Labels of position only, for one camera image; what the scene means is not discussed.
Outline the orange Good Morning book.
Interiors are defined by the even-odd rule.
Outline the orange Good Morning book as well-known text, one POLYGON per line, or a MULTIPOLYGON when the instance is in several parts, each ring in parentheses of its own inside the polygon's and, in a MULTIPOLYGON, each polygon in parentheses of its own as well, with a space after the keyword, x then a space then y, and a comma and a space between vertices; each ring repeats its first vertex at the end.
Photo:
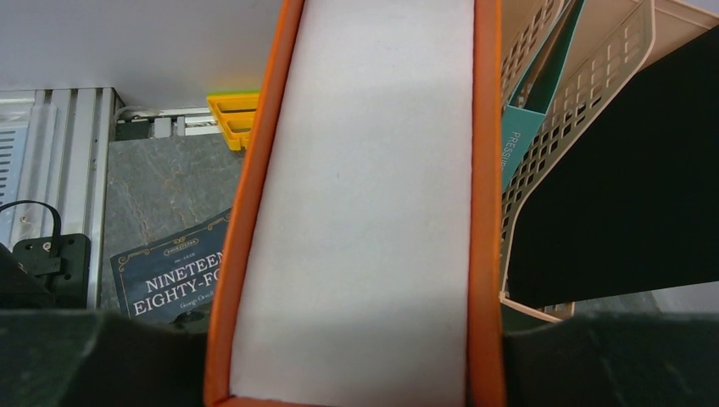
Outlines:
POLYGON ((501 4, 286 1, 208 406, 503 406, 501 4))

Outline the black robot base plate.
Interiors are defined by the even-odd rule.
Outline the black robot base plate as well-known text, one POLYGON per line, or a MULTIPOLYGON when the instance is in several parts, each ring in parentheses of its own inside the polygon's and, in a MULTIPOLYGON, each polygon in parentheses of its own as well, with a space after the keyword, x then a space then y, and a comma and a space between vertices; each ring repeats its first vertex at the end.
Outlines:
POLYGON ((2 309, 84 309, 87 306, 91 240, 82 233, 62 233, 61 214, 50 204, 23 199, 1 210, 37 204, 51 215, 48 237, 1 246, 2 309))

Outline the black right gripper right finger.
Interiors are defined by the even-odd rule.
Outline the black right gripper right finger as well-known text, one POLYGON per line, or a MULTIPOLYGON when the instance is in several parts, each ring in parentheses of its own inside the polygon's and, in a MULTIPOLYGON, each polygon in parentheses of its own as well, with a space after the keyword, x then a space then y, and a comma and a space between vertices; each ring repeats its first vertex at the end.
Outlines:
POLYGON ((718 317, 593 313, 504 335, 509 406, 716 406, 718 317))

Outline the Nineteen Eighty-Four dark book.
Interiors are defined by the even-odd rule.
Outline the Nineteen Eighty-Four dark book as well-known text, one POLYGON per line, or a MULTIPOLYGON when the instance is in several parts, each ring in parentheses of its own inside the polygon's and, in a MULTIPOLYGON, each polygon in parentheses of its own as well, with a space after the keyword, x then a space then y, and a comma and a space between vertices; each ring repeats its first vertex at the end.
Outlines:
POLYGON ((212 302, 231 210, 110 259, 124 316, 171 323, 212 302))

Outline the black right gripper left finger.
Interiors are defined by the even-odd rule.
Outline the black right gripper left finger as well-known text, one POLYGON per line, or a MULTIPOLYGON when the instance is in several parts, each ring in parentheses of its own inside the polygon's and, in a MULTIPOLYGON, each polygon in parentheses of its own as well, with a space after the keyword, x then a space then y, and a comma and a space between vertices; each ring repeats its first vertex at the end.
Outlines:
POLYGON ((59 309, 1 313, 3 406, 200 406, 207 337, 59 309))

